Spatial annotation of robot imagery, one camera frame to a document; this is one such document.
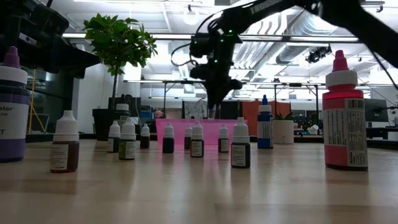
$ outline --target pink bottle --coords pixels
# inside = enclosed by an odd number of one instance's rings
[[[333,72],[326,76],[323,94],[325,164],[343,170],[367,170],[363,92],[355,90],[358,76],[348,69],[342,50],[336,52]]]

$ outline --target blue bottle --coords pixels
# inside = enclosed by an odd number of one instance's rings
[[[262,98],[262,105],[259,107],[259,115],[257,116],[257,148],[274,148],[274,143],[272,142],[271,106],[268,105],[266,95]]]

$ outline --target white planter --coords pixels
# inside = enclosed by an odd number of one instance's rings
[[[293,144],[294,143],[294,124],[289,120],[273,120],[274,123],[274,143]]]

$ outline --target pink container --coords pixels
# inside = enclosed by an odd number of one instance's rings
[[[188,124],[194,126],[195,121],[200,121],[200,125],[203,127],[205,145],[218,145],[218,132],[222,124],[228,128],[229,142],[232,142],[233,128],[236,123],[236,120],[233,119],[156,119],[158,145],[161,146],[163,143],[164,127],[168,122],[171,122],[174,128],[174,144],[184,144],[185,128]]]

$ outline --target desk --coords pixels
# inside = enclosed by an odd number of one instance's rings
[[[369,149],[369,172],[325,168],[322,144],[252,144],[250,169],[205,149],[140,150],[135,161],[81,140],[78,171],[49,172],[49,143],[0,164],[1,223],[398,223],[398,153]]]
[[[398,128],[386,127],[386,128],[366,128],[367,138],[383,138],[388,139],[388,132],[398,132]]]

